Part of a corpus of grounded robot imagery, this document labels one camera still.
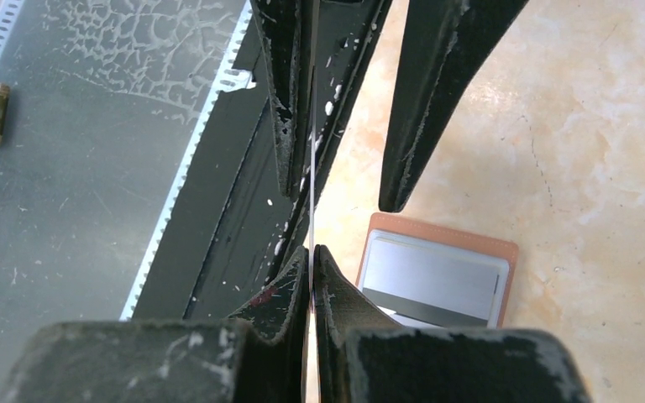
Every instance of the beige tile floor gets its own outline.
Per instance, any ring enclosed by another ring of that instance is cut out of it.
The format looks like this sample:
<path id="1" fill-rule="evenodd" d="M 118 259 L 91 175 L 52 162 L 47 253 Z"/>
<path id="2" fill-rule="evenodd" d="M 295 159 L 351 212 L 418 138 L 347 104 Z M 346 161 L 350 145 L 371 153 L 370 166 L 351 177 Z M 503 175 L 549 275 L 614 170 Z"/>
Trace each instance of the beige tile floor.
<path id="1" fill-rule="evenodd" d="M 393 3 L 317 209 L 316 242 L 350 279 L 407 4 Z M 506 326 L 559 337 L 597 401 L 645 401 L 645 0 L 530 0 L 401 215 L 518 243 Z"/>

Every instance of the brown border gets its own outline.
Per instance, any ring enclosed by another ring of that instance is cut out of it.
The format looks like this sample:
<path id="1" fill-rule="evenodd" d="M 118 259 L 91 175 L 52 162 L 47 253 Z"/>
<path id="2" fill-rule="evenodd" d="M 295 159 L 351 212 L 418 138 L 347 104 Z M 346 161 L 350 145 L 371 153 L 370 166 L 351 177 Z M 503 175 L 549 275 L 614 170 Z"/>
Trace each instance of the brown border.
<path id="1" fill-rule="evenodd" d="M 513 275 L 516 272 L 516 263 L 518 261 L 519 251 L 518 245 L 513 242 L 486 237 L 485 235 L 467 233 L 465 231 L 459 231 L 458 229 L 446 228 L 427 222 L 416 221 L 411 218 L 376 212 L 375 214 L 372 214 L 372 217 L 370 218 L 370 227 L 367 229 L 367 239 L 364 241 L 362 259 L 359 262 L 359 269 L 357 271 L 357 280 L 354 282 L 356 285 L 359 285 L 359 277 L 362 275 L 364 252 L 367 250 L 367 242 L 370 240 L 370 232 L 372 232 L 373 229 L 380 229 L 390 233 L 398 233 L 400 235 L 408 235 L 410 237 L 420 238 L 435 243 L 443 243 L 456 248 L 462 248 L 507 260 L 510 270 L 508 272 L 506 288 L 503 294 L 501 313 L 498 316 L 498 327 L 503 325 L 503 319 L 505 318 L 506 307 L 508 305 L 508 296 L 510 295 L 511 284 L 513 282 Z"/>

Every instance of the red stain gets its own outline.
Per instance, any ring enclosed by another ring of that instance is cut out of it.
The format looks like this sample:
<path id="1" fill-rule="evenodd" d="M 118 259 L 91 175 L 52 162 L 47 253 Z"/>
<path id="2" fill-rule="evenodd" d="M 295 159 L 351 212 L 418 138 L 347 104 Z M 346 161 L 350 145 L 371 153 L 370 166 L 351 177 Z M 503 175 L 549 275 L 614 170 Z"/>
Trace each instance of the red stain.
<path id="1" fill-rule="evenodd" d="M 261 292 L 260 295 L 251 300 L 251 306 L 265 304 L 266 302 L 270 301 L 271 298 L 273 298 L 273 295 L 275 295 L 276 291 L 278 291 L 278 289 L 275 288 L 275 285 L 271 286 L 269 289 Z"/>

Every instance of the gray surface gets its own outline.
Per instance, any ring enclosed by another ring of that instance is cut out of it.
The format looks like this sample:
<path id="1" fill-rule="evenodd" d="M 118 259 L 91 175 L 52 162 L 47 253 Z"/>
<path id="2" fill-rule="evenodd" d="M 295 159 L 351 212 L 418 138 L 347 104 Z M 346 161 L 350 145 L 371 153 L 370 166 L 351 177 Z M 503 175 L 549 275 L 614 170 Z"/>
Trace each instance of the gray surface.
<path id="1" fill-rule="evenodd" d="M 376 229 L 370 232 L 359 287 L 363 293 L 380 291 L 494 327 L 504 292 L 496 282 L 504 285 L 508 270 L 504 259 Z"/>
<path id="2" fill-rule="evenodd" d="M 118 318 L 243 4 L 25 1 L 0 60 L 0 385 L 38 328 Z"/>

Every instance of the transparent plastic sheet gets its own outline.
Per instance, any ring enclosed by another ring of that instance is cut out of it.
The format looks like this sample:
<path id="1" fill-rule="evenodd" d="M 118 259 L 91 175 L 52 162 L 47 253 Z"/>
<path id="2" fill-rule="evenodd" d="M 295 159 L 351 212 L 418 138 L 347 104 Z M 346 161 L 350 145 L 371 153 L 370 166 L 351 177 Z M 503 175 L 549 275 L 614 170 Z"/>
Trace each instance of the transparent plastic sheet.
<path id="1" fill-rule="evenodd" d="M 39 327 L 127 317 L 212 94 L 248 85 L 222 68 L 245 4 L 1 4 L 0 385 Z"/>

